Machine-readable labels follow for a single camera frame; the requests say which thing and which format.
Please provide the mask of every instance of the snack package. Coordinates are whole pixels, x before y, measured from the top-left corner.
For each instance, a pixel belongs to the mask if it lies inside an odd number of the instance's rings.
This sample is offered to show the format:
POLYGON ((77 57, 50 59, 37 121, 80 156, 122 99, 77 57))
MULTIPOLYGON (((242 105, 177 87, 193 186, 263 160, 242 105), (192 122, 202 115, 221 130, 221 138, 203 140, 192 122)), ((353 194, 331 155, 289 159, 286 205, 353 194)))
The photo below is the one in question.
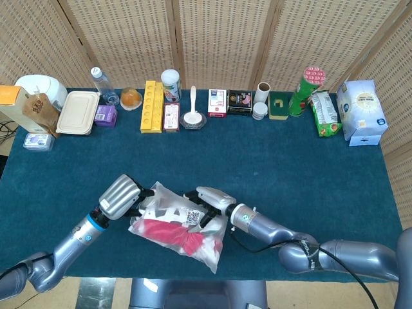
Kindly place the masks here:
POLYGON ((52 106, 45 93, 30 95, 23 106, 23 115, 46 127, 54 137, 59 137, 56 128, 60 111, 52 106))
POLYGON ((337 121, 337 113, 327 91, 317 92, 310 97, 309 105, 315 117, 320 137, 335 135, 342 124, 337 121))
POLYGON ((227 218, 216 216, 199 232, 190 230, 207 212, 156 182, 154 196, 139 204, 141 217, 130 221, 129 231, 180 255, 204 262, 215 274, 223 249, 227 218))
POLYGON ((337 91, 337 105, 349 146, 379 144, 388 123, 373 80, 344 82, 337 91))

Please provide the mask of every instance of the purple box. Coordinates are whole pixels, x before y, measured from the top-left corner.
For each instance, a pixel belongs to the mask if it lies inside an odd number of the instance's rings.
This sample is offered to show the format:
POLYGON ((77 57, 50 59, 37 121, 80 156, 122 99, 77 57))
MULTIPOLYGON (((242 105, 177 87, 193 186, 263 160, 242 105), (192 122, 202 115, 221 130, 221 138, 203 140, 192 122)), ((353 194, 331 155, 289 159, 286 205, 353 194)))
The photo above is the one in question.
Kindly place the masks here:
POLYGON ((114 127, 116 124, 117 110, 115 106, 99 105, 95 116, 95 124, 99 127, 114 127))

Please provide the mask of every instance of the snack bag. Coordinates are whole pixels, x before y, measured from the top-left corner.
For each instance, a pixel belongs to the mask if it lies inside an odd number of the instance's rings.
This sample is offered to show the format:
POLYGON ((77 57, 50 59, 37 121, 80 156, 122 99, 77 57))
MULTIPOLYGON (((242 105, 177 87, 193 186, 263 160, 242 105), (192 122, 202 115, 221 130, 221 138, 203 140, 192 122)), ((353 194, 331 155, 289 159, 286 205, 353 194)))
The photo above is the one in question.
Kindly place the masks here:
POLYGON ((337 121, 337 113, 327 91, 313 94, 309 105, 320 137, 335 135, 340 130, 342 124, 337 121))
POLYGON ((52 106, 46 94, 30 95, 23 106, 23 115, 47 128, 54 137, 59 137, 60 134, 56 133, 56 128, 60 111, 52 106))
POLYGON ((180 255, 204 262, 215 274, 223 249, 227 218, 216 216, 204 229, 191 232, 207 212, 156 182, 154 196, 139 205, 141 217, 130 221, 129 231, 180 255))

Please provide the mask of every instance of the table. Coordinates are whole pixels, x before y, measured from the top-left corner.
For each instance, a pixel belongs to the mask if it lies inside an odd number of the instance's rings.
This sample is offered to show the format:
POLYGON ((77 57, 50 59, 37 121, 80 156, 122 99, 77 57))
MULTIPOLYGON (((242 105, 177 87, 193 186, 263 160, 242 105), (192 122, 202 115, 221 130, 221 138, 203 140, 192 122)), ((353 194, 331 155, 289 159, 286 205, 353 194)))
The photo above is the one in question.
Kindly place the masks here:
MULTIPOLYGON (((207 112, 206 90, 198 91, 196 106, 207 112)), ((188 110, 184 91, 181 112, 188 110)), ((140 134, 141 112, 119 107, 115 128, 62 135, 50 152, 24 149, 26 132, 19 129, 0 181, 2 269, 35 252, 52 252, 122 173, 145 187, 158 180, 178 194, 198 185, 219 188, 321 243, 342 238, 395 248, 402 229, 380 147, 349 148, 342 132, 319 138, 309 110, 286 121, 208 118, 201 131, 162 134, 140 134)), ((289 274, 277 249, 245 252, 228 232, 214 275, 194 259, 133 235, 128 226, 125 218, 111 222, 66 275, 352 281, 331 272, 289 274)), ((246 235, 242 240, 263 245, 246 235)))

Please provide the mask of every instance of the white bottle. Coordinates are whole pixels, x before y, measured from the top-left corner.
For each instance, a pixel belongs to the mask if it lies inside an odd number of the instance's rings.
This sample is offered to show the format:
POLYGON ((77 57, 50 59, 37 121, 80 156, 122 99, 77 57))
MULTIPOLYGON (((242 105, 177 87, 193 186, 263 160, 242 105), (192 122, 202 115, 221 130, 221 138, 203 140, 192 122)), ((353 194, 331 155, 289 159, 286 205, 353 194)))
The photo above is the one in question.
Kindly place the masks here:
POLYGON ((173 69, 165 70, 161 76, 166 100, 178 102, 182 98, 179 72, 173 69))

